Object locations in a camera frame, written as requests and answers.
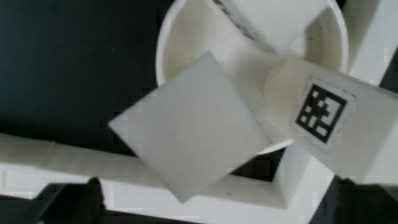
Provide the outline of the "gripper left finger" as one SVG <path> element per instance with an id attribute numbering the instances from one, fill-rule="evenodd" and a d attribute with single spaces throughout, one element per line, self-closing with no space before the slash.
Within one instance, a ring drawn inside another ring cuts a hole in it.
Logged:
<path id="1" fill-rule="evenodd" d="M 0 194 L 0 224 L 97 224 L 104 210 L 101 182 L 49 183 L 22 199 Z"/>

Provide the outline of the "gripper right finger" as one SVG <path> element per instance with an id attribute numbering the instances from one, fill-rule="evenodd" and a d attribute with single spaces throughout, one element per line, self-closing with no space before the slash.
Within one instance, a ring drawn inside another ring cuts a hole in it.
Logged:
<path id="1" fill-rule="evenodd" d="M 332 180 L 330 224 L 398 224 L 398 201 L 378 184 Z"/>

